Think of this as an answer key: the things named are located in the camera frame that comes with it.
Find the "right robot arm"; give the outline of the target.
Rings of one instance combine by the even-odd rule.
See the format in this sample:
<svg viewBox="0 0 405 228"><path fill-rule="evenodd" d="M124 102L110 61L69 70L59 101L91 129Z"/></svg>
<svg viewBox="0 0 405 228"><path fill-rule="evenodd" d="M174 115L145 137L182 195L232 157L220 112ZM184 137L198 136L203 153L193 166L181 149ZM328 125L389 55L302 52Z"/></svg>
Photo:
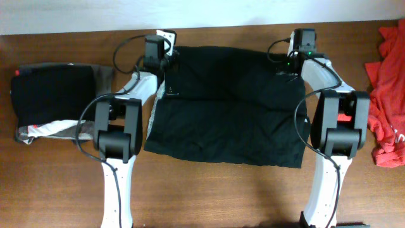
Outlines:
<svg viewBox="0 0 405 228"><path fill-rule="evenodd" d="M318 104L305 146L316 153L308 203L298 227L338 227L337 207L344 177L366 141L370 96L346 84L332 62L316 50L316 32L297 28L289 38L287 65L312 88Z"/></svg>

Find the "folded white red garment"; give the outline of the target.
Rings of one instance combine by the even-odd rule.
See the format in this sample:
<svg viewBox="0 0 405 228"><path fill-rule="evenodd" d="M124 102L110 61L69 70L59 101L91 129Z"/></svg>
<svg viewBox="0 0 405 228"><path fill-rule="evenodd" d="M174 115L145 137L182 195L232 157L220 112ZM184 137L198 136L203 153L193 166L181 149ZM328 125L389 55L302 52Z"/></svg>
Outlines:
<svg viewBox="0 0 405 228"><path fill-rule="evenodd" d="M51 136L70 127L76 126L78 120L55 120L43 125L29 125L27 132L29 137Z"/></svg>

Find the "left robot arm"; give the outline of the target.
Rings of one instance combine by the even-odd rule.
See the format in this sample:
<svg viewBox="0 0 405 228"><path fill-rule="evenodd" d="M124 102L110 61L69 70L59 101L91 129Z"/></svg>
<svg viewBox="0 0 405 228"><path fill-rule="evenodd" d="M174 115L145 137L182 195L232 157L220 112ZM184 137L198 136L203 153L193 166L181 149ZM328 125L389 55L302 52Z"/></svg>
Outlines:
<svg viewBox="0 0 405 228"><path fill-rule="evenodd" d="M94 147L104 175L102 227L132 227L132 170L143 141L142 107L158 90L176 57L177 35L159 30L145 36L145 53L129 71L131 79L118 92L96 100Z"/></svg>

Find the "folded grey garment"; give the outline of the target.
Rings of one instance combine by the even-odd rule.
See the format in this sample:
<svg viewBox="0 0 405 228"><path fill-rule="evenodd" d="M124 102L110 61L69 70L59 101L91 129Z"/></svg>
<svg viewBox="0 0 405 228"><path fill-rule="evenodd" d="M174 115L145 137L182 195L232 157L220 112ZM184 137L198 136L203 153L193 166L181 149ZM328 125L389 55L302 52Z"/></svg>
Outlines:
<svg viewBox="0 0 405 228"><path fill-rule="evenodd" d="M90 66L93 69L94 79L96 82L96 97L102 94L109 93L111 91L111 83L114 76L114 70L110 66L91 65L85 63L36 63L19 66L15 76L30 73L32 70L62 65ZM79 135L79 138L81 140L91 140L94 130L94 112L92 110L89 110L84 117L80 116L80 118L78 119L78 124L81 124L83 131ZM28 126L19 127L17 123L17 129L15 133L16 141L25 144L31 144L34 139L38 138L38 137L29 137L27 127ZM50 137L55 139L74 139L75 127L76 126L73 126L70 127L69 129L63 130L51 136L44 136L44 137Z"/></svg>

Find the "red t-shirt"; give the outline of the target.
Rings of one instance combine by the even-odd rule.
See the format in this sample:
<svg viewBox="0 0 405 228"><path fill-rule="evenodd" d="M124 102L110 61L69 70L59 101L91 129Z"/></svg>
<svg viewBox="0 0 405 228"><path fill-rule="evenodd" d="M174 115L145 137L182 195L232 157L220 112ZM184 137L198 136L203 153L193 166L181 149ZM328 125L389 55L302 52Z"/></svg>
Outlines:
<svg viewBox="0 0 405 228"><path fill-rule="evenodd" d="M372 85L368 127L378 146L373 150L379 167L404 165L404 20L395 27L381 27L381 61L366 63Z"/></svg>

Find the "dark green shorts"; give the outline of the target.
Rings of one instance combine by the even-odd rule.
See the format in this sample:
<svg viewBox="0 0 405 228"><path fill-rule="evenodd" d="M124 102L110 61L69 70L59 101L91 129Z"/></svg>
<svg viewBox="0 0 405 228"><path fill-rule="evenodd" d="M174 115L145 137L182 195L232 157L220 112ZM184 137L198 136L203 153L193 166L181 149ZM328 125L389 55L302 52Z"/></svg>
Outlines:
<svg viewBox="0 0 405 228"><path fill-rule="evenodd" d="M181 160L300 168L309 136L300 76L259 51L179 46L145 150Z"/></svg>

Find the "folded black garment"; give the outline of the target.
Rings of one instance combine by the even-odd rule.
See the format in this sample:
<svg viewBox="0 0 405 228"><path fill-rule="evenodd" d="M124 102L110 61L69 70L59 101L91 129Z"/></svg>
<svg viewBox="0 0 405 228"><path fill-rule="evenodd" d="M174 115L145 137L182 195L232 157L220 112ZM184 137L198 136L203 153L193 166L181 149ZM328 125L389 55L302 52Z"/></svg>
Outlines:
<svg viewBox="0 0 405 228"><path fill-rule="evenodd" d="M95 96L90 66L50 66L11 80L11 103L19 127L78 120Z"/></svg>

